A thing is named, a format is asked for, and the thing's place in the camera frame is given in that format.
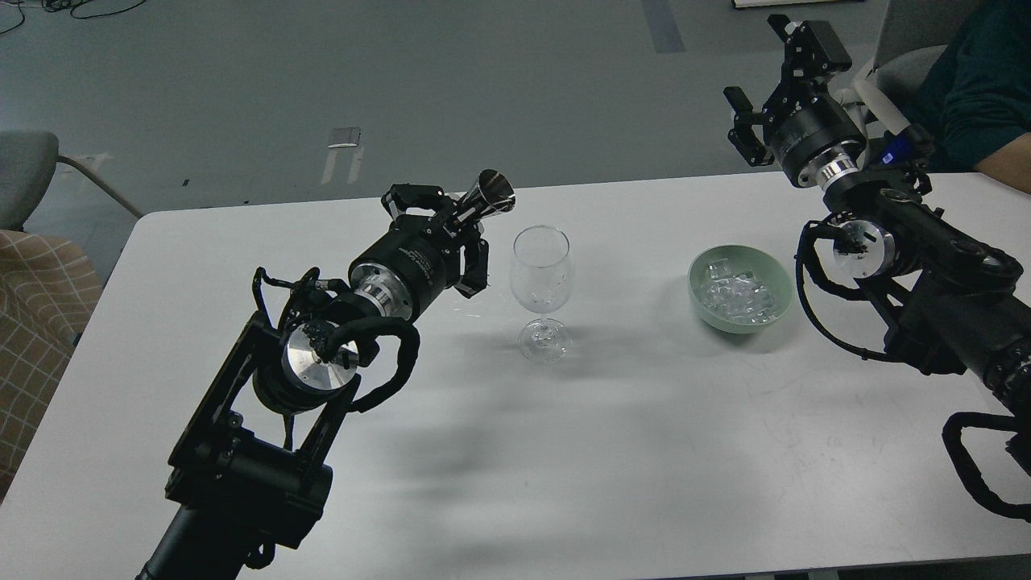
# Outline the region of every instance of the bowl of ice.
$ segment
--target bowl of ice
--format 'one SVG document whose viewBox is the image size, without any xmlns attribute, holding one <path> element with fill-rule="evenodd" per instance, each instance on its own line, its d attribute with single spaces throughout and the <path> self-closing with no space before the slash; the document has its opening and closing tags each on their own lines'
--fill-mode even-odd
<svg viewBox="0 0 1031 580">
<path fill-rule="evenodd" d="M 749 335 L 773 325 L 791 306 L 791 276 L 769 253 L 747 245 L 718 245 L 688 271 L 698 316 L 724 333 Z"/>
</svg>

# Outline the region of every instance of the green bowl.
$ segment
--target green bowl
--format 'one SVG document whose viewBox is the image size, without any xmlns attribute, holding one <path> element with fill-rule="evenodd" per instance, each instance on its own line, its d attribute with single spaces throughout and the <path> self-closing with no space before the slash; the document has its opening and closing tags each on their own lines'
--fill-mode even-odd
<svg viewBox="0 0 1031 580">
<path fill-rule="evenodd" d="M 755 276 L 770 288 L 776 304 L 773 312 L 769 315 L 769 322 L 734 322 L 705 308 L 702 304 L 701 285 L 709 279 L 708 264 L 721 258 L 727 258 L 730 261 L 731 270 L 734 273 L 752 270 Z M 776 322 L 784 316 L 784 313 L 788 312 L 795 294 L 794 282 L 780 262 L 766 251 L 747 245 L 717 245 L 702 251 L 691 262 L 688 279 L 691 282 L 691 304 L 695 307 L 698 316 L 713 329 L 734 335 L 758 333 Z"/>
</svg>

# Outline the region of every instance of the dark green sleeve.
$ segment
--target dark green sleeve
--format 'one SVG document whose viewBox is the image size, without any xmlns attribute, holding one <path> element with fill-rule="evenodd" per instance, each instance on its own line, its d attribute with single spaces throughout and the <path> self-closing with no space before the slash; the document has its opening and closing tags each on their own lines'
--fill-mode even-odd
<svg viewBox="0 0 1031 580">
<path fill-rule="evenodd" d="M 955 80 L 942 101 L 939 146 L 959 169 L 1031 127 L 1031 0 L 989 4 L 955 47 Z"/>
</svg>

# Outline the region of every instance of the checkered fabric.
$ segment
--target checkered fabric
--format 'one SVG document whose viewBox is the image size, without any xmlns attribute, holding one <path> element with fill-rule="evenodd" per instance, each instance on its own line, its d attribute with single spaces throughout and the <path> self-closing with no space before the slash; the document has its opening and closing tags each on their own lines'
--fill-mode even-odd
<svg viewBox="0 0 1031 580">
<path fill-rule="evenodd" d="M 0 230 L 0 502 L 100 292 L 71 241 Z"/>
</svg>

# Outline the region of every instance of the silver metal joint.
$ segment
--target silver metal joint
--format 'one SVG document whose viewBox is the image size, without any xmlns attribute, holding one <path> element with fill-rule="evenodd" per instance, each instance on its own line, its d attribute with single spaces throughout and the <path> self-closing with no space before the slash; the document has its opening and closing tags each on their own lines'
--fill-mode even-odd
<svg viewBox="0 0 1031 580">
<path fill-rule="evenodd" d="M 393 271 L 381 264 L 362 263 L 351 271 L 354 294 L 368 301 L 380 316 L 411 318 L 411 294 Z"/>
<path fill-rule="evenodd" d="M 326 325 L 336 328 L 332 322 Z M 346 385 L 357 373 L 358 345 L 352 341 L 340 347 L 333 361 L 324 362 L 311 346 L 305 326 L 301 326 L 290 334 L 281 363 L 292 382 L 300 382 L 321 391 L 332 391 Z"/>
<path fill-rule="evenodd" d="M 834 260 L 854 278 L 884 273 L 895 264 L 895 236 L 867 219 L 853 219 L 839 226 L 849 236 L 851 246 L 834 242 Z"/>
<path fill-rule="evenodd" d="M 845 144 L 852 143 L 834 145 L 813 157 L 798 174 L 798 182 L 804 186 L 817 184 L 827 191 L 831 183 L 844 175 L 859 172 L 856 161 L 844 148 Z"/>
</svg>

